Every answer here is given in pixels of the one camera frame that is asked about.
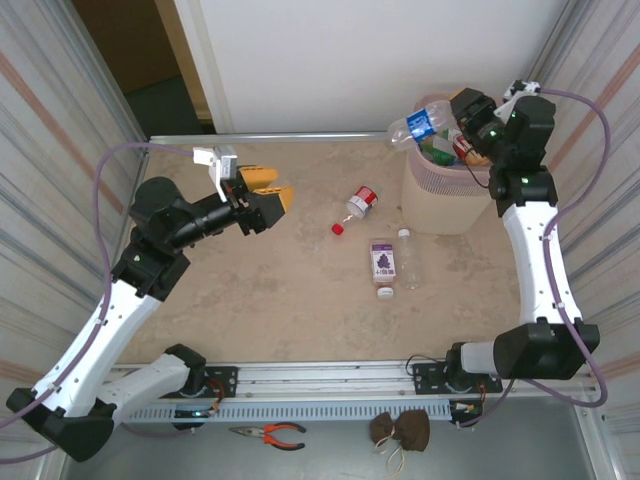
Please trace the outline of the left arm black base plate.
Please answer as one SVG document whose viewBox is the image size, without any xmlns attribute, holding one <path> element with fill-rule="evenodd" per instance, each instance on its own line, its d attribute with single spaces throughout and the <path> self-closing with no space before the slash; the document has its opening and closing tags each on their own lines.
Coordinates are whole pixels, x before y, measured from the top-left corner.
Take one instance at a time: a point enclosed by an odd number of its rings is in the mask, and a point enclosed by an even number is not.
<svg viewBox="0 0 640 480">
<path fill-rule="evenodd" d="M 236 396 L 239 369 L 233 366 L 205 366 L 191 372 L 175 395 L 189 399 L 226 399 Z"/>
</svg>

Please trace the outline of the pink waste basket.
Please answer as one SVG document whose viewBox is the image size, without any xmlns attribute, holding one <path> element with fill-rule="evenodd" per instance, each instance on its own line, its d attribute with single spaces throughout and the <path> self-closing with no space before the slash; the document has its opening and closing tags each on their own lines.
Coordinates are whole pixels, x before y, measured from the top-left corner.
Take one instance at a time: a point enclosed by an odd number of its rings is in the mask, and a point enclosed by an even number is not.
<svg viewBox="0 0 640 480">
<path fill-rule="evenodd" d="M 482 196 L 430 193 L 419 187 L 408 159 L 402 184 L 401 210 L 408 226 L 420 233 L 458 235 L 467 232 L 488 207 L 488 187 Z"/>
</svg>

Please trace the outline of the large brown cloth pouch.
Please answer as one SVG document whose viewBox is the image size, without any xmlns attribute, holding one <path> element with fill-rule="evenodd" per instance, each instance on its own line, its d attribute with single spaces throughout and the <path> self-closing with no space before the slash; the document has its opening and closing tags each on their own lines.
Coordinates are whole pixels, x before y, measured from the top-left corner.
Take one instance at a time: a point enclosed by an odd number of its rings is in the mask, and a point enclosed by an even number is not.
<svg viewBox="0 0 640 480">
<path fill-rule="evenodd" d="M 397 447 L 387 459 L 387 468 L 392 477 L 398 476 L 404 469 L 408 452 L 426 450 L 430 432 L 430 419 L 425 410 L 409 410 L 399 415 L 391 435 Z"/>
</svg>

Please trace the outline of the aluminium table edge rail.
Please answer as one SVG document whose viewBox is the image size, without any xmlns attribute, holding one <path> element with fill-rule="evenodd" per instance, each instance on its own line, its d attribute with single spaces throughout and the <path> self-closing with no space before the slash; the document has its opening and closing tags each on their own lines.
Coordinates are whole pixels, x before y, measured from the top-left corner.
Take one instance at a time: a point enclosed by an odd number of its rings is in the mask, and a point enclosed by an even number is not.
<svg viewBox="0 0 640 480">
<path fill-rule="evenodd" d="M 366 132 L 306 132 L 306 133 L 250 133 L 206 135 L 156 135 L 149 142 L 158 145 L 240 145 L 266 143 L 321 143 L 321 142 L 386 142 L 385 131 Z"/>
</svg>

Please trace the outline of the brown wooden door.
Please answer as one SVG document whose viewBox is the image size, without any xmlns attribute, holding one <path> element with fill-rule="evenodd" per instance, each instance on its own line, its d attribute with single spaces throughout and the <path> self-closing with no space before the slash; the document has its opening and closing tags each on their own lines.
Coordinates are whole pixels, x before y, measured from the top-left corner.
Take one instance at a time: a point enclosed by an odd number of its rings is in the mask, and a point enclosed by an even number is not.
<svg viewBox="0 0 640 480">
<path fill-rule="evenodd" d="M 154 0 L 71 0 L 123 93 L 180 75 Z"/>
</svg>

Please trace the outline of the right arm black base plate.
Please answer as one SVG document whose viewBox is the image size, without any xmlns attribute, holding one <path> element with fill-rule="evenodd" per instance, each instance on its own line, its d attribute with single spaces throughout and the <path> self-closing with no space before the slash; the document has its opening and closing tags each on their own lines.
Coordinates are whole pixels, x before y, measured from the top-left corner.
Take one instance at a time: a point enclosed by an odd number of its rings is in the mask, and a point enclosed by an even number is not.
<svg viewBox="0 0 640 480">
<path fill-rule="evenodd" d="M 467 373 L 461 369 L 449 371 L 445 363 L 414 363 L 410 372 L 417 395 L 480 394 L 481 388 L 486 393 L 503 391 L 501 381 L 490 375 Z"/>
</svg>

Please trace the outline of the Pepsi label plastic bottle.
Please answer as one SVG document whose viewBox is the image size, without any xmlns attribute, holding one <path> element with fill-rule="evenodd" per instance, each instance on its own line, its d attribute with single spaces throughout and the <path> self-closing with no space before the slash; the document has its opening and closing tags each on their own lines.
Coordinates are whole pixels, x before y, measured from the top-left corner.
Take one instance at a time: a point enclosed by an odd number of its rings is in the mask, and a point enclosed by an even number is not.
<svg viewBox="0 0 640 480">
<path fill-rule="evenodd" d="M 456 127 L 451 102 L 448 99 L 435 100 L 393 122 L 388 128 L 387 139 L 394 149 L 406 151 L 427 138 Z"/>
</svg>

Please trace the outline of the red white label bottle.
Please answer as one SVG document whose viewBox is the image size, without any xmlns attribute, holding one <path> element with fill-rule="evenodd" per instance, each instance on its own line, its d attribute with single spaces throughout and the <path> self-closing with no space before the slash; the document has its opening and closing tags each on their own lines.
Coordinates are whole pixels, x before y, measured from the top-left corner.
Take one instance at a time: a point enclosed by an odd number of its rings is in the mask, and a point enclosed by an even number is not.
<svg viewBox="0 0 640 480">
<path fill-rule="evenodd" d="M 362 219 L 377 204 L 378 195 L 368 186 L 361 186 L 346 202 L 346 220 Z"/>
</svg>

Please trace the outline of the purple grape label bottle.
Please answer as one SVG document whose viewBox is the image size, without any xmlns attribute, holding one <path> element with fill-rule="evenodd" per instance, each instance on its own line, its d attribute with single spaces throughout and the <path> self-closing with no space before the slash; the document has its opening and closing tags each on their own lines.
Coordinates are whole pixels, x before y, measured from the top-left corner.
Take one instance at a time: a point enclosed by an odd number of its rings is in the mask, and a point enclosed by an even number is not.
<svg viewBox="0 0 640 480">
<path fill-rule="evenodd" d="M 370 242 L 369 248 L 372 281 L 377 297 L 389 300 L 394 297 L 396 266 L 394 248 L 390 240 L 376 239 Z"/>
</svg>

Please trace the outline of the orange handled pliers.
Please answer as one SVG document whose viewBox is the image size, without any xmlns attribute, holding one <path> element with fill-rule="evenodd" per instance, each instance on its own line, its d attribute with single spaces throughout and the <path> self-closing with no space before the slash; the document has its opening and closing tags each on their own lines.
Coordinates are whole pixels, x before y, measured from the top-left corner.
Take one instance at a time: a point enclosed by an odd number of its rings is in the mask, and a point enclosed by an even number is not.
<svg viewBox="0 0 640 480">
<path fill-rule="evenodd" d="M 304 442 L 286 443 L 278 440 L 273 436 L 274 433 L 281 430 L 291 430 L 299 433 L 305 433 L 306 428 L 292 422 L 280 422 L 276 424 L 265 425 L 264 427 L 256 426 L 236 426 L 231 427 L 230 431 L 245 437 L 259 438 L 264 444 L 270 445 L 278 450 L 293 452 L 299 451 L 306 447 Z"/>
</svg>

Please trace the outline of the clear unlabelled white cap bottle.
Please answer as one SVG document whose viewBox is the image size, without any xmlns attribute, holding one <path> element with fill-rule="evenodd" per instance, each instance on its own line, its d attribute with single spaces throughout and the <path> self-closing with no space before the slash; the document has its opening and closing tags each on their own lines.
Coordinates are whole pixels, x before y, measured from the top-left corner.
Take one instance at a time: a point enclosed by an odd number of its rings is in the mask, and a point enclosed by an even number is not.
<svg viewBox="0 0 640 480">
<path fill-rule="evenodd" d="M 414 239 L 408 228 L 398 230 L 397 247 L 400 280 L 405 288 L 416 290 L 422 284 L 421 263 Z"/>
</svg>

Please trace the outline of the red orange label bottle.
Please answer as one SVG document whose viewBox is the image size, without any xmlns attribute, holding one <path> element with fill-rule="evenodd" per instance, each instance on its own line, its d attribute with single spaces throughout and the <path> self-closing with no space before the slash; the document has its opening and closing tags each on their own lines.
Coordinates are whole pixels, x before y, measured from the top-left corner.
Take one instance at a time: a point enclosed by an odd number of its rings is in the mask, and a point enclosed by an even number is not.
<svg viewBox="0 0 640 480">
<path fill-rule="evenodd" d="M 490 164 L 489 159 L 479 154 L 462 134 L 454 137 L 452 146 L 458 158 L 470 167 L 485 167 Z"/>
</svg>

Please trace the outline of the white door frame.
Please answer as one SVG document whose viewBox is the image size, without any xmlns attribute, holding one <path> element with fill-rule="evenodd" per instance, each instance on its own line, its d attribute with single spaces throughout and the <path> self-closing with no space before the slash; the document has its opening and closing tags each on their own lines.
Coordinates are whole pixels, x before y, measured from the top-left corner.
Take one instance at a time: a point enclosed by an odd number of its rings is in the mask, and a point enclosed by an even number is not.
<svg viewBox="0 0 640 480">
<path fill-rule="evenodd" d="M 218 134 L 235 132 L 204 0 L 154 0 L 198 120 Z"/>
</svg>

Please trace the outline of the pink bin liner bag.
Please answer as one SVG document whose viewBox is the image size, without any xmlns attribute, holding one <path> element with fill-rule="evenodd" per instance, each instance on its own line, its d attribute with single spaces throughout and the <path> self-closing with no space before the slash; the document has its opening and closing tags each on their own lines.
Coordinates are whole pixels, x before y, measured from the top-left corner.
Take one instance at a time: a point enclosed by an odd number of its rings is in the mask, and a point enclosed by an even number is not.
<svg viewBox="0 0 640 480">
<path fill-rule="evenodd" d="M 447 94 L 425 95 L 414 105 L 413 112 L 432 101 L 449 98 Z M 457 127 L 449 130 L 451 141 L 458 134 L 462 134 Z M 420 144 L 408 150 L 407 159 L 417 184 L 427 192 L 453 196 L 482 196 L 484 189 L 488 187 L 490 164 L 485 167 L 470 167 L 458 158 L 452 166 L 440 166 L 423 154 Z"/>
</svg>

